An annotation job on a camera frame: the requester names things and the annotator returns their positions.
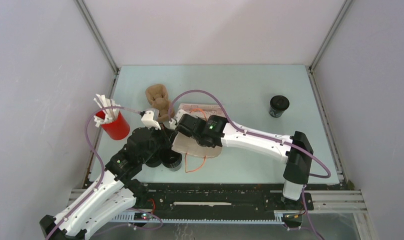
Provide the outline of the white paper bag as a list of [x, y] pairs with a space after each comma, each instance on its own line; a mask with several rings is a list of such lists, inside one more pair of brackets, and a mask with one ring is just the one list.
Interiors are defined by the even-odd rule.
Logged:
[[[182, 117], [184, 114], [190, 114], [193, 117], [201, 118], [205, 121], [212, 115], [218, 115], [221, 117], [225, 116], [218, 105], [183, 103], [180, 104], [175, 118], [170, 121], [170, 125], [173, 123], [178, 123], [178, 118]], [[207, 159], [216, 158], [222, 152], [222, 148], [219, 146], [214, 148], [202, 147], [196, 142], [195, 139], [187, 137], [182, 133], [177, 134], [172, 145], [172, 150], [183, 154], [184, 171], [187, 174], [198, 171], [203, 167]], [[188, 163], [189, 157], [200, 158], [201, 164], [196, 166], [194, 163]]]

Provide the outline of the black cup stack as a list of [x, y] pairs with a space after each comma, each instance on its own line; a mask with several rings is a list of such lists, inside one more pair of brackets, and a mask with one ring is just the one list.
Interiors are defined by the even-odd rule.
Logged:
[[178, 171], [181, 168], [182, 154], [171, 149], [164, 149], [160, 153], [162, 164], [170, 171]]

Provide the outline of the brown pulp cup carrier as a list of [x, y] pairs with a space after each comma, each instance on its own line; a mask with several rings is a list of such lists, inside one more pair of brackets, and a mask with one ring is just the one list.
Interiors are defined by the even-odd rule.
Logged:
[[151, 85], [146, 89], [145, 94], [149, 104], [159, 111], [158, 122], [164, 123], [169, 121], [170, 116], [168, 113], [171, 101], [169, 100], [169, 94], [165, 85]]

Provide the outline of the black takeout cup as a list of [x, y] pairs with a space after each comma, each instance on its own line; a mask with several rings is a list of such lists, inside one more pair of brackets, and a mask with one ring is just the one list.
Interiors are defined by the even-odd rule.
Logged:
[[283, 115], [283, 113], [286, 111], [287, 109], [281, 109], [281, 108], [273, 108], [270, 107], [269, 108], [269, 115], [273, 118], [279, 118]]

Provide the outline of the black cup lid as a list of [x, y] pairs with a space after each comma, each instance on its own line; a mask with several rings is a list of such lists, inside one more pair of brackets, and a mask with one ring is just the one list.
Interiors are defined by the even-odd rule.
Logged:
[[276, 95], [270, 99], [270, 107], [275, 111], [285, 111], [289, 106], [290, 101], [283, 95]]

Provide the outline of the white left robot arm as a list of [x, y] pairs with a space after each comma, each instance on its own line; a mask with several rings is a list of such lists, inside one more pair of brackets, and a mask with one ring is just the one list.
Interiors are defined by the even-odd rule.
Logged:
[[39, 224], [47, 240], [88, 240], [126, 209], [145, 204], [147, 188], [135, 176], [145, 164], [161, 161], [171, 151], [176, 133], [139, 127], [110, 159], [96, 180], [70, 206]]

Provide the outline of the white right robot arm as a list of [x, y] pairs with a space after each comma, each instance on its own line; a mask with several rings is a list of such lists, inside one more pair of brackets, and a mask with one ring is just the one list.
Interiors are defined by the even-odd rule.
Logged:
[[302, 132], [274, 135], [238, 125], [225, 117], [212, 115], [207, 120], [185, 112], [170, 121], [170, 126], [192, 138], [204, 148], [233, 147], [270, 156], [285, 165], [283, 197], [297, 201], [307, 185], [312, 165], [312, 147]]

